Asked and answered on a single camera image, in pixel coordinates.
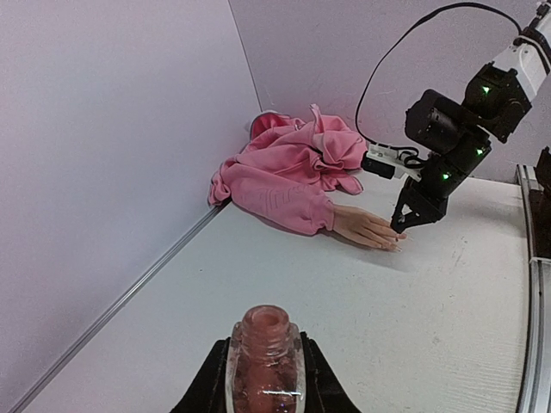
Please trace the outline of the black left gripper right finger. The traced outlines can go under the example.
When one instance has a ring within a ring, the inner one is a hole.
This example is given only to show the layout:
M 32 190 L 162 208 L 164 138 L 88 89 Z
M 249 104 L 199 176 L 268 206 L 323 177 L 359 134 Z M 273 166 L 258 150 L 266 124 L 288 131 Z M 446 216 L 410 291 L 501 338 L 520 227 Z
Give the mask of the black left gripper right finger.
M 319 345 L 300 333 L 306 369 L 306 413 L 360 413 L 341 386 Z

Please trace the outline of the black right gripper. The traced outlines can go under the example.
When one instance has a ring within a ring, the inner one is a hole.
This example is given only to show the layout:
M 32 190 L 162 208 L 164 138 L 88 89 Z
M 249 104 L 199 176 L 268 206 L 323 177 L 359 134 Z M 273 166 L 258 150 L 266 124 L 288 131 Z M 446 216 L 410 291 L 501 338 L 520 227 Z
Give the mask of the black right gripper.
M 489 134 L 470 113 L 448 97 L 427 89 L 406 111 L 405 133 L 430 151 L 421 180 L 406 179 L 391 218 L 391 228 L 436 223 L 447 212 L 449 196 L 492 150 Z

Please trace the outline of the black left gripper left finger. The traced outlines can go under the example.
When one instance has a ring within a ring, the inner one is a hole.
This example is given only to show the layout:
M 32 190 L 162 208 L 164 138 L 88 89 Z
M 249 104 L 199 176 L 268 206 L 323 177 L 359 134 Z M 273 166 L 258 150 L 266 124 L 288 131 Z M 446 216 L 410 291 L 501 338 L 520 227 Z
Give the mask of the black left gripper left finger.
M 230 338 L 212 346 L 183 397 L 170 413 L 225 413 L 226 362 Z

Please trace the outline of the pink nail polish bottle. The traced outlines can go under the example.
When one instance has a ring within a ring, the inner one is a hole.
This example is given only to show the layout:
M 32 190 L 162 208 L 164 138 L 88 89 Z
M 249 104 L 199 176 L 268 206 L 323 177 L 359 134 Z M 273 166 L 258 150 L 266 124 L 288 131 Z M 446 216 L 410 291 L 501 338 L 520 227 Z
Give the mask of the pink nail polish bottle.
M 252 307 L 234 325 L 226 359 L 225 400 L 228 412 L 306 410 L 300 332 L 281 307 Z

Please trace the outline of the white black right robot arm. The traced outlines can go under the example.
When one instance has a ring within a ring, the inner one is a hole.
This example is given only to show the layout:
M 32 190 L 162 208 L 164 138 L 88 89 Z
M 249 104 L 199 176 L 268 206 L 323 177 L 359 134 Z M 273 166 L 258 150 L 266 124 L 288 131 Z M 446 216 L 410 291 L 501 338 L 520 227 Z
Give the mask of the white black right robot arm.
M 550 3 L 541 1 L 530 24 L 467 84 L 461 103 L 433 89 L 422 94 L 406 111 L 405 134 L 430 155 L 399 193 L 396 232 L 445 216 L 449 196 L 491 152 L 492 138 L 506 143 L 549 74 Z

